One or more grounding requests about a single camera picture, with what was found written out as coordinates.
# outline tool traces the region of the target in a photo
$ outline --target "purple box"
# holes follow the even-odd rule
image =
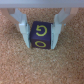
[[[48,22],[34,21],[30,32],[32,47],[50,49],[51,24]]]

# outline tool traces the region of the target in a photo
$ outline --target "brown surface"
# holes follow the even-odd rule
[[[60,9],[20,9],[28,23],[53,22]],[[84,84],[84,9],[66,24],[54,50],[28,49],[0,12],[0,84]]]

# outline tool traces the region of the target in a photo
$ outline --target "speckled tabletop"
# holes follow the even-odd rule
[[[53,22],[61,9],[20,9],[33,21]],[[0,84],[84,84],[84,8],[68,22],[54,50],[28,49],[0,12]]]

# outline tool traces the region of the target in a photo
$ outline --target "yellow logo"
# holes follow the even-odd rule
[[[36,33],[38,36],[45,36],[47,34],[47,28],[44,25],[37,25],[37,31],[41,31],[40,27],[43,27],[45,29],[45,32],[43,34],[39,34],[38,32]]]
[[[35,45],[38,46],[38,47],[41,47],[41,48],[46,47],[46,44],[44,42],[42,42],[42,41],[36,41]]]

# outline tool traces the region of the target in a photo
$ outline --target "dark blue box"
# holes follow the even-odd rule
[[[51,24],[48,22],[34,21],[30,32],[32,47],[50,49]]]

